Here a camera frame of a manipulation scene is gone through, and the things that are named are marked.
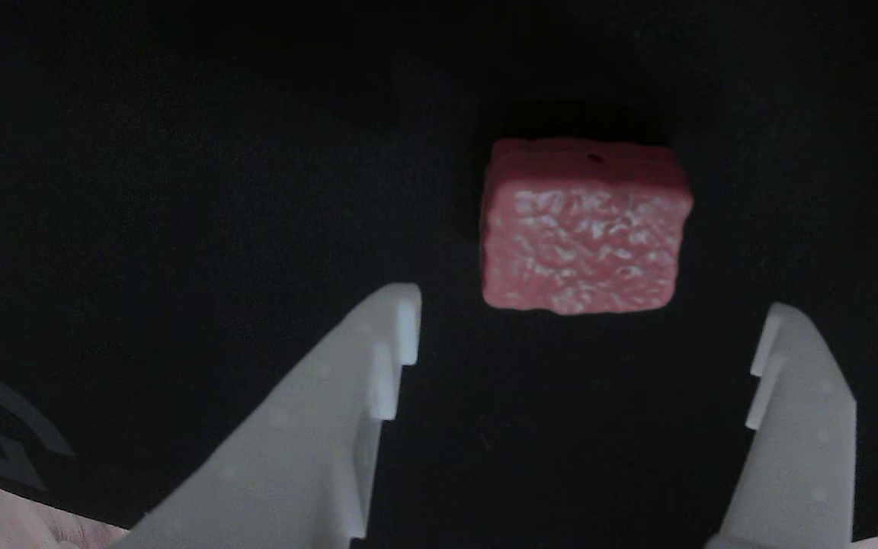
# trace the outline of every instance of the pink surface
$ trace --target pink surface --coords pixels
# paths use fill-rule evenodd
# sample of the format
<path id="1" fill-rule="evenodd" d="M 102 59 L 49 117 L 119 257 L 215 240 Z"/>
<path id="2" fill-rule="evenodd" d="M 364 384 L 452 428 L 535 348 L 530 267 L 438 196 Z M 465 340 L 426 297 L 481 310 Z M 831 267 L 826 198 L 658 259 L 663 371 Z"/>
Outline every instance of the pink surface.
<path id="1" fill-rule="evenodd" d="M 692 207 L 665 147 L 499 140 L 483 197 L 484 299 L 560 315 L 658 309 Z"/>

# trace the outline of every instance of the black background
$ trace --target black background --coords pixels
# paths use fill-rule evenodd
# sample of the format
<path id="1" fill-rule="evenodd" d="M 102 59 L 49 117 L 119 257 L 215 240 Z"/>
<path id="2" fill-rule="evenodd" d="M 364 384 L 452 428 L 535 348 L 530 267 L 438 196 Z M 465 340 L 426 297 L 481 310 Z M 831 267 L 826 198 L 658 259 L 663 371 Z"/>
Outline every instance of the black background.
<path id="1" fill-rule="evenodd" d="M 0 2 L 0 380 L 77 452 L 51 493 L 130 527 L 363 296 L 424 293 L 356 547 L 697 547 L 752 432 L 767 306 L 858 401 L 878 535 L 878 2 Z M 663 310 L 484 305 L 498 136 L 667 143 Z"/>

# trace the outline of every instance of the textured foam block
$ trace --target textured foam block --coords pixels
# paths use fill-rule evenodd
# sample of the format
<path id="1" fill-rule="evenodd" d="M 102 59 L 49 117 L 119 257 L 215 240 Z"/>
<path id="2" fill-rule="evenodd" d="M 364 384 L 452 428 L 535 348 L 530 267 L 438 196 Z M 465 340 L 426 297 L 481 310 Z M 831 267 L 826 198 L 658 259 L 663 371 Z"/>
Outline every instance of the textured foam block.
<path id="1" fill-rule="evenodd" d="M 499 140 L 483 195 L 484 299 L 559 315 L 661 308 L 692 207 L 671 149 Z"/>

